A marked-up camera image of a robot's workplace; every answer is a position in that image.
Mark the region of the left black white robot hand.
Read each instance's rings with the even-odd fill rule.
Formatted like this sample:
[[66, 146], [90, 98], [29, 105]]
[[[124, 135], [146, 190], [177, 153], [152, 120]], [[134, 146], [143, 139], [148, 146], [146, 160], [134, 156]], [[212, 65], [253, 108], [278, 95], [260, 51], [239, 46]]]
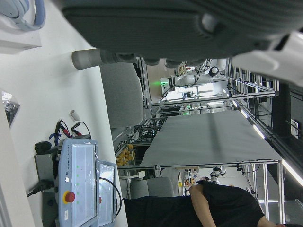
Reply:
[[92, 46], [74, 65], [166, 60], [169, 68], [208, 58], [303, 84], [300, 0], [59, 0], [65, 19]]

